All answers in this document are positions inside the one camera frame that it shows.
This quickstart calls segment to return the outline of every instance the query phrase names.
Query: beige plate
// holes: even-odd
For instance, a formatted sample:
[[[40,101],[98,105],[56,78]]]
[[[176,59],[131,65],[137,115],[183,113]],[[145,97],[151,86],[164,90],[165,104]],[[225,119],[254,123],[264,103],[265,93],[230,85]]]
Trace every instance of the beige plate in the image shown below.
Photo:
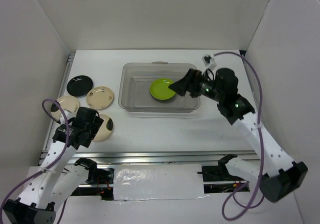
[[[113,101],[114,94],[111,89],[103,86],[93,88],[86,95],[86,101],[90,108],[100,110],[107,108]]]
[[[63,110],[67,110],[71,113],[77,113],[78,109],[80,107],[79,101],[77,100],[77,98],[75,98],[73,96],[62,96],[57,99],[57,102],[60,104],[60,106]],[[56,112],[51,112],[51,115],[55,119],[59,120],[61,112],[60,112],[60,110],[58,110]]]
[[[99,131],[93,139],[94,142],[101,141],[107,138],[108,136],[110,136],[114,129],[114,123],[109,116],[100,114],[100,117],[103,119],[103,123],[101,124]]]

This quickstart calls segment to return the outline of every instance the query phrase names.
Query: plate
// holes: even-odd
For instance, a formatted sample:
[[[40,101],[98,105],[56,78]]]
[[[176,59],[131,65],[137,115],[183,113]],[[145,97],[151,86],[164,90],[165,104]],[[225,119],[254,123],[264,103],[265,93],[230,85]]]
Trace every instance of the plate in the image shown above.
[[[94,83],[88,76],[77,76],[71,79],[66,85],[68,93],[74,97],[83,97],[92,89]]]
[[[113,101],[114,94],[111,89],[104,86],[96,87],[88,92],[86,101],[90,108],[100,110],[107,108]]]
[[[63,110],[67,110],[71,113],[77,113],[80,107],[79,101],[73,96],[62,96],[56,101],[60,104]],[[61,112],[55,104],[52,104],[50,112],[55,119],[60,120]]]
[[[150,86],[150,94],[158,100],[168,100],[174,97],[175,92],[168,88],[174,82],[167,78],[161,78],[154,81]]]
[[[114,129],[114,122],[109,116],[100,114],[100,117],[103,119],[103,123],[101,124],[98,132],[96,133],[96,136],[93,139],[94,142],[106,139],[108,136],[110,136]]]

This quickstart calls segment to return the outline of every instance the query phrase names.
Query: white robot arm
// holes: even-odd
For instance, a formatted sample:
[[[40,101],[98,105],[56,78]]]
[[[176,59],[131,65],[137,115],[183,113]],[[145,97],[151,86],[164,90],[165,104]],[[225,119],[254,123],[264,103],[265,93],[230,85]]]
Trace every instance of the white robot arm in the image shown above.
[[[215,66],[213,56],[206,55],[202,59],[206,67],[211,64]],[[185,96],[188,91],[191,97],[204,95],[218,102],[220,113],[243,134],[259,157],[262,151],[260,129],[264,140],[263,176],[260,176],[258,166],[243,161],[236,155],[227,155],[218,163],[225,172],[251,183],[256,183],[260,176],[259,188],[262,194],[275,203],[301,185],[308,168],[303,162],[296,163],[262,124],[257,126],[259,123],[257,114],[251,104],[238,94],[237,86],[238,78],[235,73],[231,69],[221,68],[215,75],[210,69],[206,69],[203,73],[189,69],[184,78],[171,84],[169,88],[180,96]]]
[[[107,171],[98,169],[96,162],[86,158],[78,159],[69,170],[66,169],[79,146],[90,145],[103,119],[97,111],[80,107],[76,117],[69,122],[68,146],[67,127],[63,123],[56,129],[50,150],[39,168],[42,173],[31,180],[16,200],[6,201],[3,209],[11,223],[52,224],[56,211],[81,183],[92,184],[99,176],[109,175]]]

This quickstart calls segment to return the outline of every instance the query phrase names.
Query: white table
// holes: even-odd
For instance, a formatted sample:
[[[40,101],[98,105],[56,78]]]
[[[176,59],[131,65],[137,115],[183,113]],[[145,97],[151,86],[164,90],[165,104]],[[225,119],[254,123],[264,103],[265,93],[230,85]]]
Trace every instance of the white table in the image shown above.
[[[70,197],[61,223],[87,224],[228,224],[221,208],[228,193],[210,194],[202,199],[154,201],[101,201],[100,197]],[[246,204],[250,193],[238,193]],[[226,215],[233,217],[242,208],[230,200]],[[235,224],[303,224],[293,194],[276,204],[264,201]]]
[[[217,104],[206,97],[201,97],[199,109],[189,114],[130,113],[118,105],[122,69],[126,63],[192,63],[202,70],[202,56],[219,51],[78,50],[67,81],[78,75],[87,75],[95,87],[107,86],[114,92],[111,106],[100,111],[112,118],[114,132],[105,141],[92,142],[88,149],[80,147],[78,153],[252,150],[242,135],[219,113]],[[255,107],[242,60],[234,55],[221,55],[216,62],[218,67],[235,71],[239,79],[239,93]],[[79,101],[81,106],[88,107],[85,97]]]

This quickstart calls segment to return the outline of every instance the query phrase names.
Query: transparent tray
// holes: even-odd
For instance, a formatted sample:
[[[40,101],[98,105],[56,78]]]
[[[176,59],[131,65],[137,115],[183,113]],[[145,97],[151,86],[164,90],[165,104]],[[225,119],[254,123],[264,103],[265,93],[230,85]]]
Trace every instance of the transparent tray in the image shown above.
[[[168,101],[158,101],[150,95],[150,85],[159,78],[178,81],[187,71],[196,69],[187,63],[127,63],[123,67],[119,92],[119,106],[130,112],[189,113],[200,106],[200,97],[175,95]]]

